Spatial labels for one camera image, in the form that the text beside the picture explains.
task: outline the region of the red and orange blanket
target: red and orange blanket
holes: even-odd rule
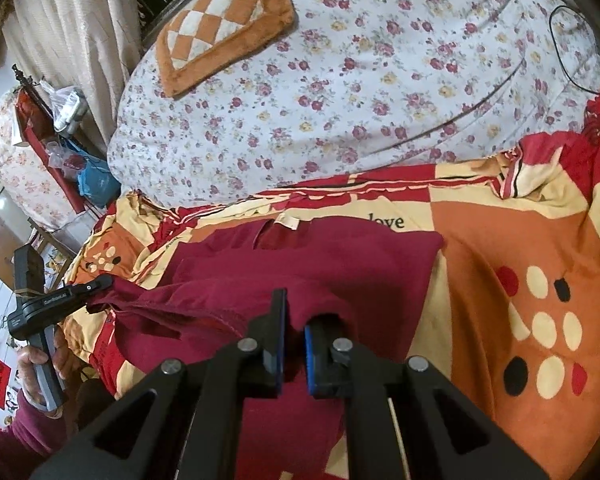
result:
[[[581,134],[529,135],[486,160],[303,182],[228,206],[163,210],[131,193],[96,226],[69,279],[110,272],[151,289],[179,244],[263,219],[293,227],[345,216],[439,232],[407,354],[429,358],[551,478],[568,479],[600,437],[600,96],[586,116]],[[143,373],[115,329],[110,310],[64,323],[73,350],[122,396]],[[283,473],[260,469],[259,478]],[[332,476],[347,477],[344,440],[331,452]]]

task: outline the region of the person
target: person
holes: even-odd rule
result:
[[[56,330],[54,343],[54,368],[60,377],[70,380],[80,361],[69,350],[62,330]],[[33,346],[18,351],[22,389],[18,393],[19,409],[13,424],[0,432],[0,480],[27,480],[39,465],[65,444],[72,433],[72,410],[67,404],[53,412],[42,410],[44,399],[34,365],[47,361],[48,356]],[[67,391],[72,396],[72,387],[68,387]]]

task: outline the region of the hand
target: hand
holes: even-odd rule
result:
[[[54,368],[58,375],[66,380],[73,371],[79,368],[79,361],[74,353],[69,350],[64,332],[60,327],[56,328],[54,345],[56,346],[56,353],[53,357]],[[40,391],[34,365],[43,365],[47,361],[49,361],[48,355],[35,346],[25,346],[18,351],[18,370],[20,371],[22,387],[31,398],[42,405],[45,403],[45,398]]]

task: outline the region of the gray handle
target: gray handle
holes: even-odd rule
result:
[[[58,409],[66,400],[64,394],[64,381],[56,373],[51,359],[56,353],[54,345],[54,335],[56,326],[51,325],[45,328],[44,332],[35,334],[29,339],[29,344],[41,349],[49,356],[49,361],[43,365],[34,365],[36,377],[42,396],[45,398],[45,408],[48,412]]]

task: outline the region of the blue bag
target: blue bag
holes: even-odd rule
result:
[[[63,139],[67,147],[86,160],[86,167],[78,174],[78,191],[97,207],[106,207],[120,193],[120,183],[109,171],[106,161],[80,149],[73,141]]]

